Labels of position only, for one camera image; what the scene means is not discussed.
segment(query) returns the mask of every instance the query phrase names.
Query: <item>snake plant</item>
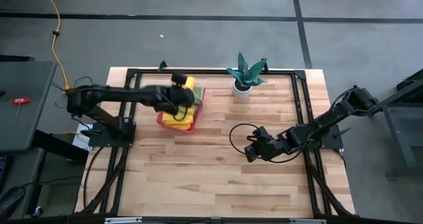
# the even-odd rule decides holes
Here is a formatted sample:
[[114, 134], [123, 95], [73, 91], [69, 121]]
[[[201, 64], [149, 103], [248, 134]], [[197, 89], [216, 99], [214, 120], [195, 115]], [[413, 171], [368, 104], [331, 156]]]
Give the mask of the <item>snake plant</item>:
[[241, 53], [238, 54], [238, 71], [232, 68], [227, 68], [227, 71], [238, 81], [241, 86], [250, 87], [257, 86], [266, 81], [257, 77], [266, 65], [266, 59], [255, 63], [249, 69], [249, 65], [245, 62], [245, 59]]

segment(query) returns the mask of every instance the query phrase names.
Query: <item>white pot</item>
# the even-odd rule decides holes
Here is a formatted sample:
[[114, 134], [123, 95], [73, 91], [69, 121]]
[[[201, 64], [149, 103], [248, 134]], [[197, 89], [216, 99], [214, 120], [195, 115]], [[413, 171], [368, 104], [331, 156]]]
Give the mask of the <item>white pot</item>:
[[248, 96], [250, 95], [252, 86], [247, 91], [240, 91], [239, 89], [236, 88], [235, 81], [236, 79], [233, 80], [233, 84], [232, 84], [233, 95], [236, 96], [237, 98], [248, 98]]

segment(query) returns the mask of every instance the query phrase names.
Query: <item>wooden table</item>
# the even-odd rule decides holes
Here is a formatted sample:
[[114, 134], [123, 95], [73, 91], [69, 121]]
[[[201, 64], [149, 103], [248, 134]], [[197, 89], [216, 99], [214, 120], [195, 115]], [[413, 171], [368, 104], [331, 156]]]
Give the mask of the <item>wooden table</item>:
[[[107, 85], [123, 87], [126, 69], [112, 67]], [[330, 106], [325, 78], [320, 69], [305, 72], [313, 113], [317, 117]], [[281, 165], [261, 160], [248, 163], [245, 156], [229, 144], [230, 129], [242, 122], [265, 126], [273, 135], [297, 123], [290, 77], [261, 77], [267, 83], [253, 88], [247, 100], [239, 100], [232, 95], [233, 78], [229, 75], [196, 75], [196, 84], [205, 86], [206, 94], [196, 131], [191, 135], [161, 128], [156, 123], [157, 114], [153, 108], [138, 104], [135, 142], [128, 156], [118, 214], [312, 217], [302, 155]], [[170, 83], [170, 75], [144, 74], [141, 78], [141, 86]], [[101, 107], [117, 116], [119, 105], [103, 102]], [[252, 129], [239, 127], [234, 131], [233, 141], [237, 147], [243, 149], [249, 145], [245, 136], [251, 134]], [[110, 150], [104, 148], [93, 163], [87, 185], [87, 202], [104, 182]], [[87, 166], [94, 152], [90, 152]], [[281, 155], [275, 160], [287, 158]], [[322, 159], [329, 187], [353, 213], [342, 159], [330, 150], [322, 150]], [[82, 190], [83, 186], [75, 211], [83, 208]], [[319, 207], [323, 210], [318, 188], [317, 193]]]

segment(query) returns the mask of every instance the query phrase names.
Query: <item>black floor stripe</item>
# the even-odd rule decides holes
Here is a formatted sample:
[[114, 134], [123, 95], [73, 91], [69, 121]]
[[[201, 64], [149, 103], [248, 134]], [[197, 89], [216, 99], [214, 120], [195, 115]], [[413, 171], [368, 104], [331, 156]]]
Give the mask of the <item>black floor stripe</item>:
[[[0, 12], [0, 17], [26, 19], [56, 19], [55, 13], [12, 13]], [[295, 17], [261, 16], [190, 16], [190, 15], [99, 15], [60, 13], [61, 19], [97, 19], [97, 20], [221, 20], [221, 21], [260, 21], [260, 22], [295, 22]]]
[[303, 17], [303, 22], [333, 22], [333, 23], [393, 23], [393, 24], [421, 24], [423, 19], [373, 19], [373, 18], [321, 18]]
[[[56, 19], [57, 15], [55, 13], [20, 13], [20, 12], [12, 12], [12, 11], [0, 11], [0, 17], [24, 18], [24, 19]], [[297, 17], [266, 17], [266, 16], [109, 15], [109, 14], [61, 13], [60, 17], [62, 19], [85, 19], [85, 20], [89, 20], [89, 19], [97, 19], [97, 20], [228, 20], [228, 21], [262, 21], [262, 22], [296, 22], [297, 21]], [[333, 22], [333, 23], [423, 24], [423, 19], [298, 17], [298, 21]]]
[[[297, 19], [302, 19], [301, 7], [299, 6], [299, 0], [293, 0], [293, 6], [295, 9], [295, 15]], [[303, 52], [304, 66], [306, 69], [312, 69], [311, 58], [309, 52], [309, 46], [307, 45], [307, 38], [305, 37], [304, 23], [302, 20], [297, 20], [299, 42], [301, 44], [301, 51]]]

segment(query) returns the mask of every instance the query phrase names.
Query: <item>concrete floor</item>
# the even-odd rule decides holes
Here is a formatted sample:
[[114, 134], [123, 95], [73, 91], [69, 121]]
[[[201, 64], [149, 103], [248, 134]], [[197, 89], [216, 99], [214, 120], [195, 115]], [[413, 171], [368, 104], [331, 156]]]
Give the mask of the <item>concrete floor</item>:
[[[295, 16], [293, 0], [54, 1], [63, 13]], [[423, 0], [299, 1], [304, 17], [423, 18]], [[48, 0], [0, 0], [0, 10], [53, 12]], [[50, 44], [56, 23], [0, 18], [0, 54], [54, 60]], [[271, 68], [305, 67], [296, 22], [74, 19], [62, 20], [62, 25], [57, 52], [70, 81], [87, 75], [104, 84], [111, 66], [157, 67], [161, 60], [172, 66], [235, 66], [237, 52], [249, 61], [267, 57]], [[380, 100], [393, 93], [398, 82], [422, 68], [422, 31], [423, 24], [305, 23], [312, 66], [325, 72], [331, 100], [355, 84]], [[54, 80], [63, 84], [59, 70]], [[69, 114], [54, 106], [65, 101], [52, 87], [40, 129], [54, 133], [76, 129]], [[348, 118], [340, 126], [352, 127], [343, 140], [357, 214], [423, 222], [421, 180], [385, 179], [386, 172], [404, 162], [384, 117]], [[52, 164], [66, 162], [52, 160]], [[70, 213], [76, 192], [76, 185], [47, 189], [40, 200], [45, 215]]]

